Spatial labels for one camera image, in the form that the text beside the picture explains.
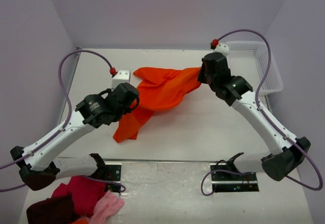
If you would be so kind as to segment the orange t shirt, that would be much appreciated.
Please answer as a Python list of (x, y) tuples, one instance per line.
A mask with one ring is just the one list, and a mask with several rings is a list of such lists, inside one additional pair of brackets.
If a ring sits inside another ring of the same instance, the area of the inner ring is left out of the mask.
[(113, 135), (117, 143), (135, 140), (139, 130), (156, 112), (164, 112), (179, 105), (185, 95), (198, 89), (200, 68), (182, 70), (142, 67), (133, 72), (141, 79), (137, 87), (139, 105), (130, 114), (124, 115)]

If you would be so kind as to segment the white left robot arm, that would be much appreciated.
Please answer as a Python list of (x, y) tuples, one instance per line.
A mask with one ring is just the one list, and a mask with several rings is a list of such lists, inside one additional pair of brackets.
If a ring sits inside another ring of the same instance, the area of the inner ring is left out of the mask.
[(127, 82), (115, 89), (88, 95), (68, 113), (64, 122), (39, 141), (11, 149), (23, 183), (37, 191), (55, 180), (73, 176), (103, 182), (107, 166), (99, 154), (68, 158), (59, 155), (83, 136), (102, 125), (118, 122), (123, 115), (132, 112), (139, 105), (139, 95), (139, 91)]

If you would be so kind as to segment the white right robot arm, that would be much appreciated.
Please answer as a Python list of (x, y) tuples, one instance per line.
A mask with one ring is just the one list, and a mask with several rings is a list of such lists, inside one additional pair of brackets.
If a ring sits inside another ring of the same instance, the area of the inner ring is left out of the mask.
[(202, 58), (198, 81), (208, 84), (215, 95), (228, 106), (240, 113), (261, 136), (269, 151), (262, 154), (244, 155), (237, 153), (227, 160), (226, 173), (230, 179), (237, 180), (245, 172), (264, 172), (271, 179), (280, 181), (304, 160), (304, 155), (290, 140), (308, 152), (310, 142), (307, 138), (297, 138), (289, 130), (284, 134), (276, 131), (284, 126), (270, 113), (262, 111), (257, 105), (252, 86), (241, 76), (231, 75), (224, 55), (213, 52)]

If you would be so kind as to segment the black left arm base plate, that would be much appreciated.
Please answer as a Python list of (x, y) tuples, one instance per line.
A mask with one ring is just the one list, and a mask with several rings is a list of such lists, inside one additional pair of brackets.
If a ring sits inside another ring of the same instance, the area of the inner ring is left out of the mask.
[[(105, 165), (101, 172), (100, 180), (119, 182), (121, 179), (121, 165)], [(106, 184), (105, 191), (121, 193), (122, 187), (114, 184)]]

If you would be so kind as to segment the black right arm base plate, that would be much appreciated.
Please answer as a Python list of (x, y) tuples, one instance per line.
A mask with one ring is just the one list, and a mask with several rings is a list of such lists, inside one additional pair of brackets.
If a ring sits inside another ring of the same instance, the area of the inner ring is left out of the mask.
[(234, 175), (225, 172), (211, 174), (212, 188), (215, 193), (258, 192), (258, 181), (255, 173)]

